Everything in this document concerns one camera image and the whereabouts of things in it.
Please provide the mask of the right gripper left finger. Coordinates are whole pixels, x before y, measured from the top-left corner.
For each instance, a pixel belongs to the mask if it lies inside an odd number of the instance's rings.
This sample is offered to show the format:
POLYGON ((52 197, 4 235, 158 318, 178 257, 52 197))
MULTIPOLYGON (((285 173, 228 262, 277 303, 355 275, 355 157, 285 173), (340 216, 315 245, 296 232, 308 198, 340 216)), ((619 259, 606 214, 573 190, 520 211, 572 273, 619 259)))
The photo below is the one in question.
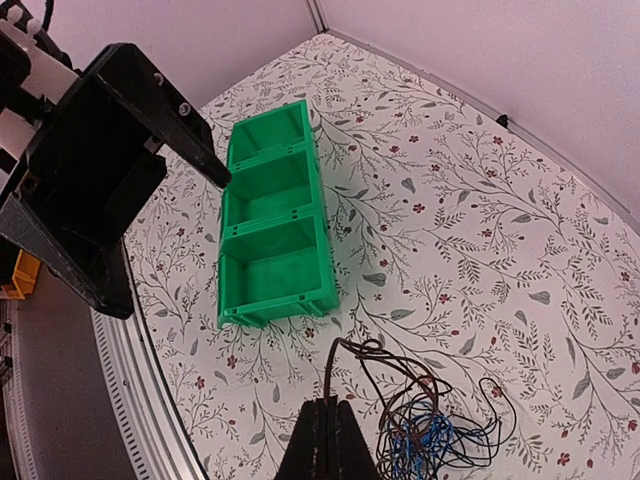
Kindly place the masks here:
POLYGON ((275 480, 329 478, 327 406, 324 400, 303 403, 275 480))

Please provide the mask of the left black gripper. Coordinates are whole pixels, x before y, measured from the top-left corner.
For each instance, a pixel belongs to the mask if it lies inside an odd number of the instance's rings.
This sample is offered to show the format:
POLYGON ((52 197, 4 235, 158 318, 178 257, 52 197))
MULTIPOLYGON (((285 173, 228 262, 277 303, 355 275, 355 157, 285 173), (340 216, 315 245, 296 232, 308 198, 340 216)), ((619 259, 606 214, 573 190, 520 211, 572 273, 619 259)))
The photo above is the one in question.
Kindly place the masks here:
POLYGON ((1 192, 1 236, 94 310, 134 313, 122 236, 164 179, 156 138, 223 189, 198 111, 134 44, 105 47, 53 108, 1 192))

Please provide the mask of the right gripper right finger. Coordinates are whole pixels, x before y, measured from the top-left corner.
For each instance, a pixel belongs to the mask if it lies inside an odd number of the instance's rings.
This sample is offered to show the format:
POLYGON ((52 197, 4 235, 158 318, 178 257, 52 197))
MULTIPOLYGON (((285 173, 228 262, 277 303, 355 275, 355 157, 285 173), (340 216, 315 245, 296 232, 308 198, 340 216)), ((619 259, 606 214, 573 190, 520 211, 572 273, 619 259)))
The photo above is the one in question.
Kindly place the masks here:
POLYGON ((338 398, 327 410, 327 478, 380 479, 351 404, 338 398))

